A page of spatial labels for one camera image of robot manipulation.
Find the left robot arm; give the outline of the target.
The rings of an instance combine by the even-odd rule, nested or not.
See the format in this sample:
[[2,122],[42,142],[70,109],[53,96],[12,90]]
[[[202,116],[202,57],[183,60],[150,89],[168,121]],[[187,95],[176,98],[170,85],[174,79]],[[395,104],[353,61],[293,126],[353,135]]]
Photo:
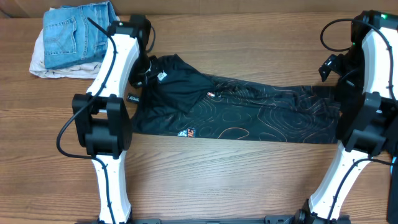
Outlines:
[[150,21],[133,15],[127,22],[114,21],[104,30],[108,48],[99,73],[85,94],[72,100],[72,122],[85,159],[95,168],[100,212],[97,223],[132,223],[127,196],[125,159],[132,141],[132,123],[125,104],[128,85],[149,83],[154,66],[147,53],[155,36]]

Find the black patterned sports jersey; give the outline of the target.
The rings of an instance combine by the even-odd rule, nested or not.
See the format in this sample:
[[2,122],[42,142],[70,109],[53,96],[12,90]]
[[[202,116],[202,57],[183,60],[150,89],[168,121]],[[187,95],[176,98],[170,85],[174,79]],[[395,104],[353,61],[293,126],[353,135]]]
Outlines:
[[187,138],[334,144],[332,86],[272,86],[199,72],[178,55],[154,60],[133,130]]

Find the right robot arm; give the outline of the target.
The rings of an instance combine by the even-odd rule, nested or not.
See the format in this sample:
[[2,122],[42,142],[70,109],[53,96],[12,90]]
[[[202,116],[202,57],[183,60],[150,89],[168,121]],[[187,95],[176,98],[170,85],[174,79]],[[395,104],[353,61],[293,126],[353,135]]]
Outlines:
[[338,149],[320,186],[286,223],[349,223],[340,210],[360,173],[383,151],[397,157],[397,16],[370,10],[349,22],[351,46],[332,49],[319,68],[322,80],[340,76]]

